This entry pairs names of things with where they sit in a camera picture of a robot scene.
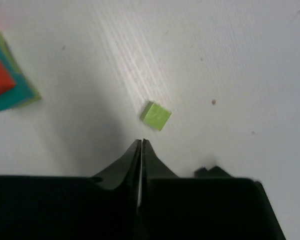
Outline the long green block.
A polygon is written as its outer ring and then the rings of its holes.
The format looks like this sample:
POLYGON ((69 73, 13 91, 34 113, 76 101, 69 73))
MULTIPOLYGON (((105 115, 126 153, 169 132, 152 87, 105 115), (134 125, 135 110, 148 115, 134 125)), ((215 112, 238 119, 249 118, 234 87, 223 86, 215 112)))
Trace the long green block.
POLYGON ((0 111, 20 108, 41 99, 24 75, 0 32, 0 111))

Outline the teal cube block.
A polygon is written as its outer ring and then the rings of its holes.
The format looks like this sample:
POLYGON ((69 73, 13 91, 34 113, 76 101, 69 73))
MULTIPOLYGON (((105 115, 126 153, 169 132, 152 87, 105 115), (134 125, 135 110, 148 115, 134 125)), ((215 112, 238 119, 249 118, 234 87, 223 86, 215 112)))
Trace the teal cube block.
POLYGON ((35 96, 23 74, 13 74, 16 85, 0 95, 0 111, 19 106, 35 96))

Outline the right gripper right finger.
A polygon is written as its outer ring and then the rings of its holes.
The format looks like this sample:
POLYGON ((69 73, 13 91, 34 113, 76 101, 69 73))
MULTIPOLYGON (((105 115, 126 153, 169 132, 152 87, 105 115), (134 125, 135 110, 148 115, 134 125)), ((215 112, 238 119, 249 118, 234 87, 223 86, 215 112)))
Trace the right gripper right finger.
POLYGON ((144 139, 142 225, 148 240, 283 240, 261 182, 179 177, 144 139))

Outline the small green cube block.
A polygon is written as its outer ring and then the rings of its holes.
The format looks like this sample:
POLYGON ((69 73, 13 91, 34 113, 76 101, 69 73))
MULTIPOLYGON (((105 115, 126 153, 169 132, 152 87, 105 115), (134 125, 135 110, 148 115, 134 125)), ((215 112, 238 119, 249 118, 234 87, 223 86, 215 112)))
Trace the small green cube block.
POLYGON ((161 131, 172 112, 165 109, 156 102, 149 101, 140 115, 140 120, 147 126, 161 131))

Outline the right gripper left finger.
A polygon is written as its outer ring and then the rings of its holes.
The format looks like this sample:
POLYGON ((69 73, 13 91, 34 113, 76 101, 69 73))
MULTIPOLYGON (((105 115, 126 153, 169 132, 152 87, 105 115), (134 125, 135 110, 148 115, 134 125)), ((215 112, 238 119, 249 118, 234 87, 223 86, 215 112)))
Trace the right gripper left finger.
POLYGON ((140 140, 91 177, 0 175, 0 240, 131 240, 140 140))

